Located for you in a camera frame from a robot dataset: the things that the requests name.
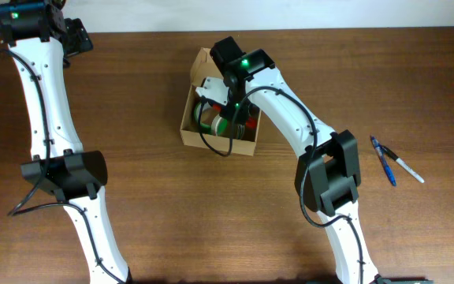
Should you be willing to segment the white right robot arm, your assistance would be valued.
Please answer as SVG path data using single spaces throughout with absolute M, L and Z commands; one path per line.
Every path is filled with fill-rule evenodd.
M 321 121 L 288 86 L 274 60 L 262 49 L 246 53 L 231 36 L 216 42 L 210 56 L 226 86 L 218 99 L 234 133 L 258 107 L 277 127 L 297 157 L 294 186 L 300 210 L 323 228 L 342 283 L 380 279 L 359 220 L 361 174 L 356 138 Z

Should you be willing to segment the brown cardboard box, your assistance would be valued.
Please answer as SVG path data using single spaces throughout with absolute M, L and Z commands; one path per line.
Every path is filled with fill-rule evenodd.
M 206 103 L 202 106 L 200 102 L 202 96 L 213 91 L 219 90 L 222 99 L 226 98 L 227 93 L 227 87 L 208 48 L 203 47 L 199 50 L 191 67 L 190 81 L 191 86 L 180 124 L 183 144 L 197 148 L 212 147 L 217 151 L 227 152 L 231 123 L 220 116 L 224 103 Z M 246 125 L 240 126 L 235 131 L 231 150 L 233 154 L 254 155 L 259 123 L 260 112 L 252 107 Z

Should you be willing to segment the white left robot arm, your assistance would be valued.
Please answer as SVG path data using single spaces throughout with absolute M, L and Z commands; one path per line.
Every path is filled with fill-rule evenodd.
M 47 207 L 71 218 L 92 283 L 130 283 L 106 208 L 107 167 L 100 151 L 85 151 L 73 124 L 64 68 L 72 56 L 92 50 L 80 19 L 64 17 L 63 1 L 10 1 L 0 5 L 0 35 L 15 62 L 24 89 L 32 131 L 31 161 L 21 165 L 30 192 L 9 215 L 39 206 L 25 204 L 39 191 Z

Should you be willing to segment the green tape roll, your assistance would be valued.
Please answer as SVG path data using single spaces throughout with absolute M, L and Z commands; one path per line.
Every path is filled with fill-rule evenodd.
M 197 103 L 193 111 L 193 117 L 200 130 L 205 134 L 211 134 L 211 122 L 219 114 L 218 110 L 209 103 Z

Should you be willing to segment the beige masking tape roll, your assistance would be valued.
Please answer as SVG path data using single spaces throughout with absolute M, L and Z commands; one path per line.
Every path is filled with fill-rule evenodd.
M 231 123 L 222 118 L 219 114 L 211 122 L 211 134 L 214 136 L 224 136 L 229 138 Z M 245 134 L 245 126 L 236 124 L 234 138 L 241 140 Z

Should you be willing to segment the blue pen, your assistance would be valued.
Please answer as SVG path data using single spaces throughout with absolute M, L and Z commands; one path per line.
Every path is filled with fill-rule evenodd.
M 374 136 L 370 136 L 371 143 L 373 144 L 374 150 L 377 153 L 377 156 L 380 160 L 380 163 L 383 167 L 383 170 L 385 172 L 385 175 L 387 176 L 390 184 L 392 186 L 396 186 L 396 179 L 395 176 L 393 175 L 393 172 L 391 168 L 389 167 L 389 164 L 387 163 L 385 157 L 384 157 L 384 152 L 381 148 L 381 145 L 379 144 L 378 140 Z

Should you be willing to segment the orange utility knife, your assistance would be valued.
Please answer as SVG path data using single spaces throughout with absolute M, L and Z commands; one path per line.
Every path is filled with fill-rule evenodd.
M 222 106 L 220 104 L 213 104 L 213 108 L 219 111 L 221 118 L 227 121 L 232 121 L 235 111 L 238 110 L 235 123 L 242 125 L 247 129 L 256 130 L 259 119 L 259 108 L 255 105 L 248 103 L 241 106 L 239 103 L 235 105 Z

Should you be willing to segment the black white marker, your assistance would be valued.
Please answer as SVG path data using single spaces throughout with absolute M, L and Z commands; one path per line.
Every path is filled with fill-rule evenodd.
M 381 146 L 381 149 L 390 157 L 392 160 L 394 160 L 399 166 L 401 166 L 404 170 L 406 170 L 414 179 L 419 181 L 420 183 L 424 183 L 425 180 L 417 174 L 410 166 L 408 166 L 402 158 L 400 158 L 395 152 L 393 152 L 391 149 L 386 147 L 385 145 Z

